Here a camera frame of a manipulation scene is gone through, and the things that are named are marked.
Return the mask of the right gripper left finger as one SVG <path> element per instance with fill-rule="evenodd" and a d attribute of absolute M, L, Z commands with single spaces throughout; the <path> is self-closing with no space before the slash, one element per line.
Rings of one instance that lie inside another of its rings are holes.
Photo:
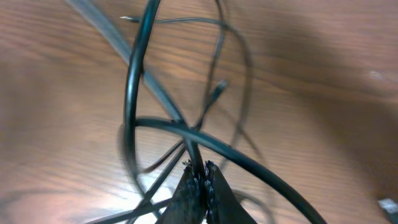
<path fill-rule="evenodd" d="M 200 224 L 205 217 L 203 178 L 193 170 L 190 160 L 183 165 L 183 175 L 171 201 L 155 224 Z"/>

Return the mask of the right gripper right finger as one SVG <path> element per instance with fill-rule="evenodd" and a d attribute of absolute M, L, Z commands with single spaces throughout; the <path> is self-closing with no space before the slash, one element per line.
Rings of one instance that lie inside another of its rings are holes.
<path fill-rule="evenodd" d="M 240 205 L 220 169 L 205 162 L 206 221 L 209 224 L 256 224 Z"/>

